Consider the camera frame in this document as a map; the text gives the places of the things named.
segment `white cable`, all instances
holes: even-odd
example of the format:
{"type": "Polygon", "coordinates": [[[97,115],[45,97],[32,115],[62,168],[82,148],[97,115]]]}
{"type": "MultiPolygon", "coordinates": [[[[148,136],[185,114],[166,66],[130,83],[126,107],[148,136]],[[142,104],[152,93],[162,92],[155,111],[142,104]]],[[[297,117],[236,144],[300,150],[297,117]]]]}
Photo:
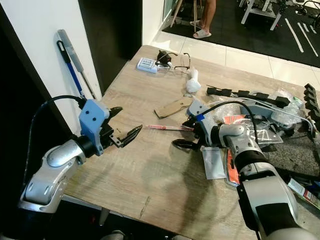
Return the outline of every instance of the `white cable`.
{"type": "Polygon", "coordinates": [[[258,101],[258,100],[254,100],[254,99],[250,99],[250,98],[246,98],[246,97],[237,97],[236,99],[238,99],[238,100],[250,100],[250,101],[254,101],[254,102],[259,103],[259,104],[261,104],[261,105],[264,105],[264,106],[266,106],[266,107],[268,107],[268,108],[270,108],[270,109],[272,109],[272,110],[274,110],[274,111],[278,111],[278,112],[281,112],[281,113],[290,115],[290,116],[292,116],[292,117],[296,117],[296,118],[298,118],[298,119],[301,119],[301,120],[303,120],[303,121],[306,121],[306,122],[309,124],[311,134],[313,133],[313,126],[312,126],[311,122],[310,122],[308,119],[304,118],[304,117],[297,116],[297,115],[294,115],[294,114],[292,114],[292,113],[289,113],[289,112],[280,110],[280,109],[278,109],[278,108],[275,108],[275,107],[273,107],[273,106],[270,106],[270,105],[265,104],[265,103],[263,103],[263,102],[261,102],[261,101],[258,101]]]}

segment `wooden table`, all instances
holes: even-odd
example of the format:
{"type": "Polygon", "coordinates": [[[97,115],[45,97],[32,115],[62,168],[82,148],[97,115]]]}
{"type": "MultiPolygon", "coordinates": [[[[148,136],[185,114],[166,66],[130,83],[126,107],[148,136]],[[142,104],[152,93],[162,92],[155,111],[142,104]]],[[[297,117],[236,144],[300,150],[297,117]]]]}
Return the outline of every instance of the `wooden table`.
{"type": "MultiPolygon", "coordinates": [[[[141,57],[155,58],[158,51],[141,47],[103,97],[109,108],[123,107],[109,122],[119,136],[140,124],[179,126],[187,119],[185,111],[164,119],[154,113],[154,108],[181,98],[188,79],[186,74],[136,70],[141,57]]],[[[181,58],[173,57],[173,65],[181,58]]],[[[206,84],[268,94],[285,88],[303,96],[304,88],[294,84],[195,58],[191,65],[199,70],[202,84],[196,97],[205,103],[213,101],[205,94],[206,84]]],[[[244,223],[235,189],[223,179],[206,180],[201,154],[173,147],[172,140],[178,138],[182,133],[144,127],[125,148],[111,146],[102,156],[88,159],[70,180],[66,194],[196,240],[257,239],[244,223]]],[[[300,204],[298,210],[299,224],[319,236],[320,214],[300,204]]]]}

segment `black rubber mat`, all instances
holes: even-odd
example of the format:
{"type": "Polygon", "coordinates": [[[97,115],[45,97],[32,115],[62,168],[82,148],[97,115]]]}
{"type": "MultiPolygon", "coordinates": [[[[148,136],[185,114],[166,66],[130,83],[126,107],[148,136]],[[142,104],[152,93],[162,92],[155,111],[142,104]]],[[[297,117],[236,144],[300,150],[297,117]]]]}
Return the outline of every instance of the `black rubber mat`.
{"type": "MultiPolygon", "coordinates": [[[[273,3],[272,6],[274,12],[277,13],[279,9],[278,5],[273,3]]],[[[184,13],[180,13],[180,17],[185,21],[192,21],[192,14],[187,14],[192,11],[189,11],[187,7],[185,7],[184,13]]],[[[306,8],[308,14],[319,13],[318,9],[306,8]]],[[[298,23],[301,23],[301,25],[305,23],[307,25],[309,32],[305,33],[318,55],[320,55],[320,28],[315,29],[317,34],[313,33],[310,29],[313,19],[297,15],[295,10],[295,6],[289,6],[278,22],[278,26],[274,31],[270,31],[270,27],[274,21],[273,18],[251,13],[246,23],[241,24],[245,9],[239,7],[239,2],[236,0],[217,0],[216,12],[211,24],[212,36],[202,38],[201,40],[320,67],[320,57],[315,55],[300,30],[298,23]],[[285,18],[291,24],[304,52],[299,50],[285,18]]],[[[192,38],[193,29],[191,25],[176,23],[173,27],[167,27],[163,31],[192,38]]]]}

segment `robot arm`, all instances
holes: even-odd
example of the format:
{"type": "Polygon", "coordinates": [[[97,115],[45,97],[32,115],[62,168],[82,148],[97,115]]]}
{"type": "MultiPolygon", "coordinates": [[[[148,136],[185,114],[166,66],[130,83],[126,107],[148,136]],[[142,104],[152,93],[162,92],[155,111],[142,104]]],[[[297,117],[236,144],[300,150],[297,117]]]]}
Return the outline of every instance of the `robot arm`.
{"type": "Polygon", "coordinates": [[[242,124],[218,126],[212,117],[202,114],[207,109],[194,100],[188,109],[190,118],[184,125],[195,129],[201,144],[230,148],[239,174],[237,192],[246,226],[258,232],[257,237],[263,240],[316,240],[297,224],[297,202],[292,191],[268,163],[250,137],[249,129],[242,124]]]}
{"type": "Polygon", "coordinates": [[[56,212],[69,179],[86,158],[100,156],[110,145],[123,148],[140,132],[132,129],[125,138],[114,136],[108,125],[122,107],[106,108],[96,100],[86,101],[80,115],[81,136],[53,147],[42,158],[40,169],[32,176],[18,202],[13,219],[0,239],[44,239],[46,228],[56,212]]]}

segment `person's leg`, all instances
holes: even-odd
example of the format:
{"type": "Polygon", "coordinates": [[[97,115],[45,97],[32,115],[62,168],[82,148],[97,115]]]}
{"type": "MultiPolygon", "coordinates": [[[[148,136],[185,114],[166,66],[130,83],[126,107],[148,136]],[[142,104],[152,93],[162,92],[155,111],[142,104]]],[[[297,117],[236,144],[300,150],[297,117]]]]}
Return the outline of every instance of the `person's leg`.
{"type": "Polygon", "coordinates": [[[202,26],[202,23],[204,23],[204,26],[202,29],[206,33],[210,32],[210,25],[211,25],[212,19],[214,18],[215,12],[216,12],[216,0],[206,0],[203,15],[201,18],[202,22],[200,23],[201,26],[202,26]]]}

